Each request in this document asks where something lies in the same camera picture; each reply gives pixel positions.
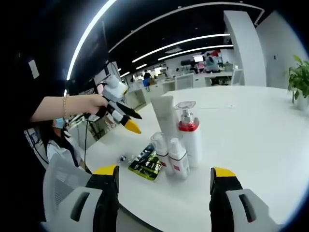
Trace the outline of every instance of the white bottle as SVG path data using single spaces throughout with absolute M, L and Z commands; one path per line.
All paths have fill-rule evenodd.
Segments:
M 189 159 L 189 165 L 192 168 L 199 166 L 202 160 L 202 138 L 199 128 L 199 120 L 193 117 L 190 112 L 195 106 L 195 101 L 183 101 L 175 106 L 176 109 L 182 110 L 181 120 L 178 124 L 178 130 L 182 137 L 182 142 Z
M 180 179 L 186 179 L 190 172 L 187 152 L 177 138 L 170 140 L 169 158 L 173 165 L 175 174 Z
M 172 164 L 169 159 L 168 146 L 166 144 L 163 133 L 157 132 L 151 137 L 151 142 L 154 145 L 156 155 L 158 156 L 163 170 L 167 175 L 175 174 Z
M 151 103 L 166 142 L 169 143 L 172 138 L 179 138 L 179 132 L 177 129 L 179 119 L 174 108 L 173 97 L 155 97 L 151 99 Z

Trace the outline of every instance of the mesh chair back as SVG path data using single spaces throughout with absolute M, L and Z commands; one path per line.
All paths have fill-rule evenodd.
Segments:
M 77 187 L 85 187 L 91 175 L 60 156 L 53 156 L 43 181 L 43 203 L 46 221 L 51 221 L 58 205 Z

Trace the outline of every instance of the hand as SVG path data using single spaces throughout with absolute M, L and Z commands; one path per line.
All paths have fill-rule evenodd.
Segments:
M 89 103 L 89 109 L 88 112 L 91 114 L 96 114 L 98 112 L 98 110 L 100 109 L 100 107 L 102 106 L 107 106 L 108 102 L 107 100 L 98 95 L 98 94 L 92 94 L 92 95 L 88 95 L 90 98 L 90 103 Z

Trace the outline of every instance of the ceiling light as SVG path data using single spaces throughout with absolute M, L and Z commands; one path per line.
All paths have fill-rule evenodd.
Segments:
M 142 67 L 145 67 L 147 64 L 143 64 L 143 65 L 140 65 L 140 66 L 138 66 L 137 68 L 136 68 L 136 70 L 137 69 L 140 69 L 140 68 L 142 68 Z
M 209 47 L 200 47 L 200 48 L 195 48 L 195 49 L 191 49 L 191 50 L 187 50 L 187 51 L 183 51 L 183 52 L 179 52 L 179 53 L 175 53 L 166 57 L 161 57 L 158 60 L 162 60 L 162 59 L 166 59 L 169 57 L 173 57 L 173 56 L 177 56 L 183 53 L 188 53 L 188 52 L 194 52 L 194 51 L 198 51 L 198 50 L 205 50 L 205 49 L 210 49 L 210 48 L 219 48 L 219 47 L 233 47 L 234 45 L 216 45 L 216 46 L 209 46 Z
M 182 49 L 179 48 L 179 47 L 176 47 L 176 48 L 174 48 L 172 50 L 166 51 L 165 53 L 166 54 L 172 54 L 172 53 L 176 53 L 176 52 L 180 52 L 180 51 L 182 51 Z
M 164 47 L 161 47 L 161 48 L 158 48 L 152 52 L 149 52 L 141 57 L 138 57 L 137 59 L 133 60 L 132 63 L 135 63 L 136 61 L 140 60 L 140 59 L 143 59 L 144 57 L 146 56 L 149 56 L 153 53 L 156 53 L 158 51 L 161 51 L 163 49 L 166 49 L 168 47 L 173 47 L 175 45 L 178 45 L 178 44 L 182 44 L 182 43 L 186 43 L 186 42 L 189 42 L 189 41 L 193 41 L 193 40 L 200 40 L 200 39 L 206 39 L 206 38 L 211 38 L 211 37 L 219 37 L 219 36 L 229 36 L 230 34 L 229 33 L 226 33 L 226 34 L 215 34 L 215 35 L 205 35 L 205 36 L 200 36 L 200 37 L 195 37 L 195 38 L 191 38 L 191 39 L 187 39 L 187 40 L 182 40 L 182 41 L 179 41 L 179 42 L 176 42 L 176 43 L 173 43 L 173 44 L 170 44 L 170 45 L 167 45 L 167 46 L 164 46 Z
M 125 74 L 122 74 L 120 77 L 124 77 L 126 75 L 130 74 L 130 72 L 126 72 Z
M 78 56 L 79 51 L 81 50 L 87 36 L 89 35 L 90 31 L 92 30 L 92 28 L 95 26 L 95 24 L 98 22 L 98 20 L 102 17 L 102 15 L 111 7 L 111 5 L 113 5 L 117 0 L 108 0 L 107 3 L 104 4 L 104 6 L 99 10 L 99 12 L 96 14 L 96 16 L 94 16 L 94 18 L 91 20 L 91 22 L 89 23 L 88 27 L 86 28 L 86 30 L 84 31 L 81 39 L 79 40 L 77 47 L 75 49 L 75 52 L 73 54 L 70 66 L 69 66 L 69 71 L 68 71 L 68 75 L 67 75 L 67 81 L 70 79 L 71 77 L 71 73 L 73 70 L 73 66 L 76 62 L 76 58 Z

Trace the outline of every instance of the white cabinet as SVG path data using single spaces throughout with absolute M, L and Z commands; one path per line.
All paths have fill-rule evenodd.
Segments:
M 151 98 L 160 97 L 164 94 L 163 86 L 161 84 L 144 87 L 142 89 L 146 104 L 151 102 Z
M 127 93 L 125 95 L 126 104 L 133 109 L 135 109 L 139 105 L 143 104 L 144 103 L 144 97 L 140 97 L 140 95 L 141 95 L 141 89 Z
M 202 88 L 202 87 L 206 87 L 206 81 L 205 81 L 205 77 L 197 77 L 197 76 L 193 76 L 193 88 Z

